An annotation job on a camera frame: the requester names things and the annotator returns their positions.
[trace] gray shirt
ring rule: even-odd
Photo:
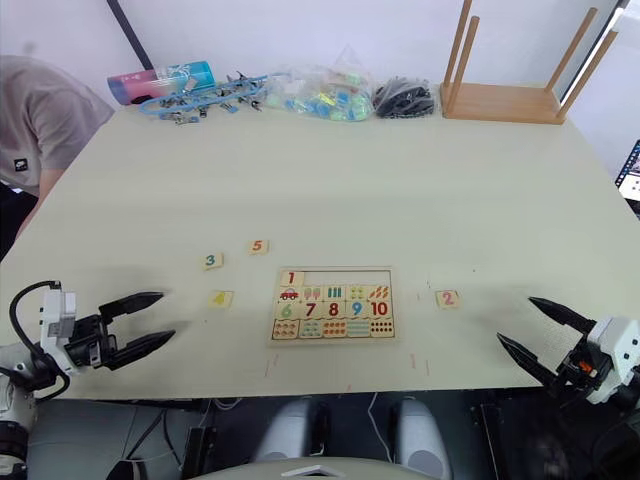
[[[0,56],[0,178],[37,196],[40,172],[66,169],[112,113],[65,72]]]

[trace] red number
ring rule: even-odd
[[[386,315],[387,312],[389,311],[389,307],[384,302],[380,302],[380,303],[371,302],[371,306],[373,307],[374,315]]]

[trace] red car picture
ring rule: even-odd
[[[295,300],[296,298],[298,298],[298,292],[296,292],[293,288],[287,288],[280,294],[281,300]]]

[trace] clear plastic bag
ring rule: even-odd
[[[289,67],[266,83],[265,104],[328,120],[361,121],[373,113],[371,76],[347,47],[334,67]]]
[[[435,101],[427,80],[396,77],[376,91],[373,106],[379,117],[410,118],[432,114]]]

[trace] wooden table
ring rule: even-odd
[[[9,302],[59,279],[78,314],[141,290],[121,344],[174,328],[144,360],[74,378],[67,397],[125,399],[515,387],[535,382],[500,331],[555,367],[577,340],[527,301],[591,318],[640,316],[640,223],[576,128],[445,120],[347,124],[285,112],[212,112],[177,127],[118,112],[60,180],[0,266]],[[247,255],[250,240],[271,250]],[[225,254],[204,272],[202,257]],[[393,267],[400,337],[274,347],[283,266]],[[461,308],[441,310],[437,290]],[[212,290],[235,292],[210,309]],[[20,318],[39,337],[40,293]]]

